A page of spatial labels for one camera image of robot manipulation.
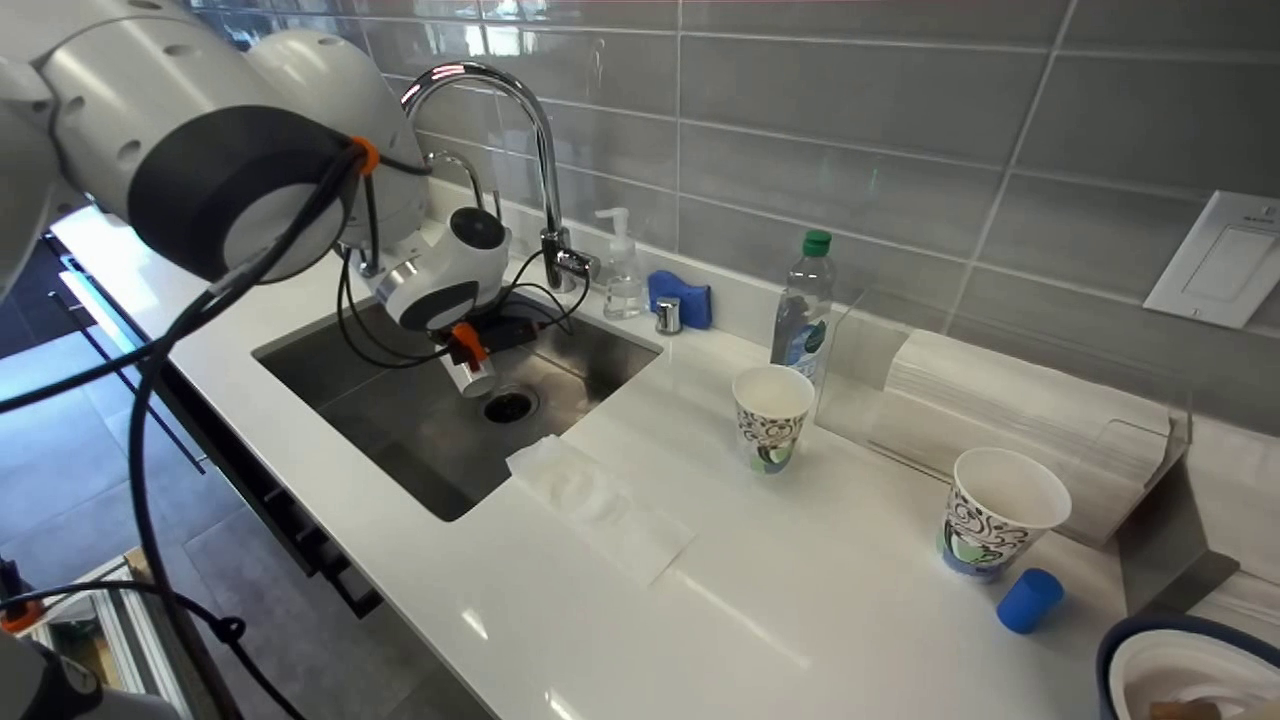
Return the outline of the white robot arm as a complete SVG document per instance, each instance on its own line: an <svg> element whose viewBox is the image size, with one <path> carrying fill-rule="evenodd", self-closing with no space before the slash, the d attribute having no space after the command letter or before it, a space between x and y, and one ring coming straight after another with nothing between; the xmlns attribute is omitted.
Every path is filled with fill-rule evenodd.
<svg viewBox="0 0 1280 720"><path fill-rule="evenodd" d="M340 38L236 47L176 0L0 0L0 280L70 191L199 280L353 250L400 327L489 360L509 233L430 210L415 120Z"/></svg>

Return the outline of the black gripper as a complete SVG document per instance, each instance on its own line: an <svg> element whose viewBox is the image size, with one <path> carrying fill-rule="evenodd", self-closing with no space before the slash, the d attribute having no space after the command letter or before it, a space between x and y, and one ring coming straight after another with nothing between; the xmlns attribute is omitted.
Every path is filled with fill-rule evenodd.
<svg viewBox="0 0 1280 720"><path fill-rule="evenodd" d="M479 373L497 351L535 340L535 324L513 312L479 312L444 331L453 366Z"/></svg>

